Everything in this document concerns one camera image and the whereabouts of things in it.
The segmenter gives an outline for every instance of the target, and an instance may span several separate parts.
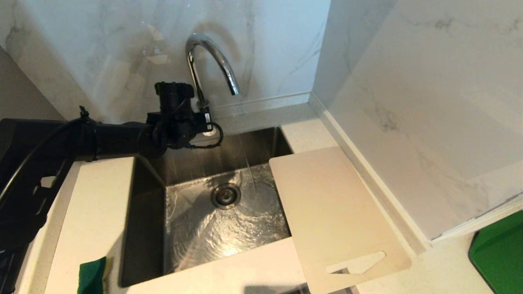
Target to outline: wall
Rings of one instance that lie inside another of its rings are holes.
[[[213,109],[310,92],[328,7],[314,0],[6,0],[0,44],[66,118],[82,104],[105,122],[143,121],[159,107],[154,83],[192,83],[185,41],[193,32],[222,48],[240,83],[241,95],[231,96],[211,56],[198,49]]]
[[[323,44],[314,94],[426,237],[523,190],[520,1],[333,0]]]
[[[0,120],[3,118],[63,119],[2,47],[0,47],[0,105]]]

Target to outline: green sponge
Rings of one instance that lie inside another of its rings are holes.
[[[78,294],[106,293],[104,279],[109,274],[110,262],[102,257],[96,261],[80,264]]]

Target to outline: stainless steel sink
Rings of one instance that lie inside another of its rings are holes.
[[[215,149],[137,159],[121,285],[289,237],[268,162],[291,153],[280,129],[270,128],[226,136]]]

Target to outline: cutting board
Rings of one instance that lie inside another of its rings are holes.
[[[405,249],[339,147],[276,157],[270,167],[312,294],[410,267]]]

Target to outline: sink drain strainer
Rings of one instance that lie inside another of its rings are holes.
[[[214,188],[211,194],[211,201],[219,209],[230,209],[240,201],[242,193],[233,184],[221,184]]]

